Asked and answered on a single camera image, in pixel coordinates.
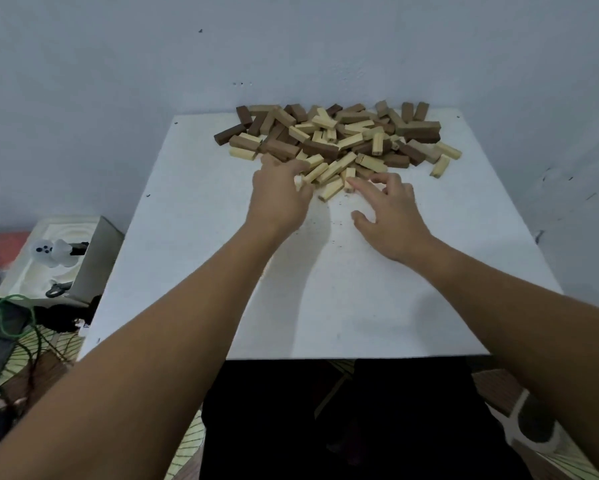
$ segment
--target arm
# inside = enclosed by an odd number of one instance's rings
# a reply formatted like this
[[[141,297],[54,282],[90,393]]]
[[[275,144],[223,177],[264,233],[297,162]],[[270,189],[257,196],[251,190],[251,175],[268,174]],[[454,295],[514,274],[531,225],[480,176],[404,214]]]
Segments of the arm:
[[[302,161],[263,157],[246,223],[88,354],[0,444],[0,479],[162,479],[264,266],[306,217]]]
[[[375,209],[355,226],[384,256],[421,274],[478,339],[546,402],[599,468],[599,308],[498,271],[435,239],[399,175],[349,179]]]

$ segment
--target hand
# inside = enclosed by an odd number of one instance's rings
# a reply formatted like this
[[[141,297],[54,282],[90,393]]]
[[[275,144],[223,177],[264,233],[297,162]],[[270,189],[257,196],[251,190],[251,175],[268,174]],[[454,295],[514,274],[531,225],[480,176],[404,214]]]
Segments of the hand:
[[[259,232],[270,231],[279,243],[296,231],[306,218],[314,187],[303,185],[298,191],[293,177],[308,168],[302,160],[281,163],[267,153],[262,155],[262,168],[253,175],[247,224]]]
[[[364,239],[387,258],[416,270],[436,239],[417,210],[413,185],[403,184],[397,173],[376,173],[370,182],[361,178],[348,178],[348,182],[375,210],[375,223],[359,210],[351,213]],[[386,187],[379,190],[371,182]]]

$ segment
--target white table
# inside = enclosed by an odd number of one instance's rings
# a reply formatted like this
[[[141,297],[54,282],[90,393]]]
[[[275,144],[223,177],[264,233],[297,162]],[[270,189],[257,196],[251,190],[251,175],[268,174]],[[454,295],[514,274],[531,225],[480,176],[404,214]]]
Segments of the white table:
[[[439,180],[429,176],[427,162],[396,169],[415,187],[432,233],[561,292],[461,113],[432,109],[428,119],[441,121],[442,141],[464,152]],[[228,145],[213,140],[238,122],[234,113],[174,118],[80,357],[194,271],[243,223],[259,161],[233,158]],[[361,238],[353,209],[374,217],[357,193],[341,192],[327,204],[313,198],[306,222],[257,285],[229,358],[485,353],[431,285]]]

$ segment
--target person's left hand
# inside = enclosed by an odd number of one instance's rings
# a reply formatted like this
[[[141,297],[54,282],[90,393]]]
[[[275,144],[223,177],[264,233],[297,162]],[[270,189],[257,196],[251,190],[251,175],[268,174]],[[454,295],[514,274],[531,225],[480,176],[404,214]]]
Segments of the person's left hand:
[[[294,177],[308,169],[302,160],[281,163],[267,153],[262,155],[262,168],[253,175],[247,224],[260,232],[270,231],[279,242],[296,231],[306,218],[314,187],[304,184],[298,191]]]

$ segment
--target forearm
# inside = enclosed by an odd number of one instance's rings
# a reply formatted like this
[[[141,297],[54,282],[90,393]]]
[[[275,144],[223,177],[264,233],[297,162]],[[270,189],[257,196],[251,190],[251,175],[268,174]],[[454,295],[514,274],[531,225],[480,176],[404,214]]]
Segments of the forearm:
[[[599,308],[495,270],[436,241],[417,271],[540,396],[599,466]]]
[[[87,355],[0,444],[0,478],[163,476],[278,245],[243,226]]]

